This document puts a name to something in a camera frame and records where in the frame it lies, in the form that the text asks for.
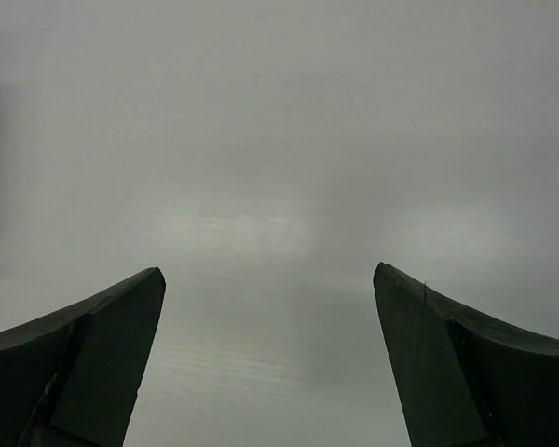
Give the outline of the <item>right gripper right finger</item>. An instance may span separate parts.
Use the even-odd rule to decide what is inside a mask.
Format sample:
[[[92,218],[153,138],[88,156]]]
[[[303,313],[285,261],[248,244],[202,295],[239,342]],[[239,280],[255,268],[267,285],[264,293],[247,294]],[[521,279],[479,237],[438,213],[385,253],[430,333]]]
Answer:
[[[414,446],[559,446],[559,339],[377,266],[377,313]]]

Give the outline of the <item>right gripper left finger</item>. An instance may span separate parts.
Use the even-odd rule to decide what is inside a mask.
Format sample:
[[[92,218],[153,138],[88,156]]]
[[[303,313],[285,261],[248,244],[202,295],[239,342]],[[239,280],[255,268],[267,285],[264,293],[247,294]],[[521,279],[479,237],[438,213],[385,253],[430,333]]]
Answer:
[[[0,446],[121,446],[166,290],[147,268],[0,332]]]

